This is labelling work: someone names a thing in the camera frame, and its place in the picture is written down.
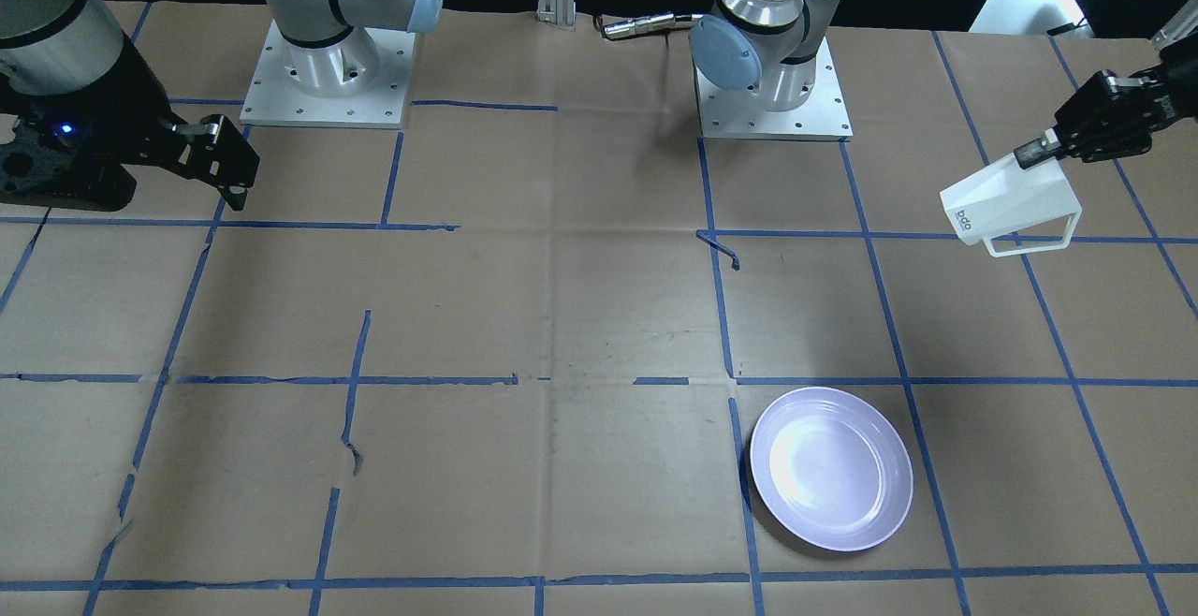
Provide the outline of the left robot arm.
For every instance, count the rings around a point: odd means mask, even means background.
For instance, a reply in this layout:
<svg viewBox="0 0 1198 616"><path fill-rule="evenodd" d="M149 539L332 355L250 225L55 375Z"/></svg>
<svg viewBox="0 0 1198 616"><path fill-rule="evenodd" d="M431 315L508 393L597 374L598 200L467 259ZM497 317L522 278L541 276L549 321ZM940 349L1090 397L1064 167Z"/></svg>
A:
<svg viewBox="0 0 1198 616"><path fill-rule="evenodd" d="M825 47L841 0L715 0L689 43L707 137L847 139L852 129ZM1151 68L1090 76L1042 138L1015 147L1019 169L1047 161L1112 161L1145 153L1155 131L1194 117L1194 36Z"/></svg>

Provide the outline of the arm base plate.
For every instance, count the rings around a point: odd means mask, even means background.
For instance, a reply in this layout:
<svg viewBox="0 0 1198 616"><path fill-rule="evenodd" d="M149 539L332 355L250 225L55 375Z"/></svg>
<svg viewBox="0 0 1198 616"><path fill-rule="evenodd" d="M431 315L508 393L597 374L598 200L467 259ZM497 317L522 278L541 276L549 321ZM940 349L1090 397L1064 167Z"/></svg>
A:
<svg viewBox="0 0 1198 616"><path fill-rule="evenodd" d="M752 90L728 91L694 71L700 128L707 139L795 139L840 141L853 135L827 40L803 76L780 76Z"/></svg>
<svg viewBox="0 0 1198 616"><path fill-rule="evenodd" d="M240 120L291 128L404 129L422 37L356 28L341 43L305 49L270 24Z"/></svg>

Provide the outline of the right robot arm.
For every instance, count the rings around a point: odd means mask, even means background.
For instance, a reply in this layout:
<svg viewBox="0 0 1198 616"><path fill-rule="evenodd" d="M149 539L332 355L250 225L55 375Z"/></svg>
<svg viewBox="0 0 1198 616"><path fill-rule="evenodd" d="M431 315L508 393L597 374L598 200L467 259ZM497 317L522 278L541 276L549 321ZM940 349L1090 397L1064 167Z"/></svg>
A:
<svg viewBox="0 0 1198 616"><path fill-rule="evenodd" d="M418 38L444 0L4 0L4 203L116 212L150 168L243 210L391 203Z"/></svg>

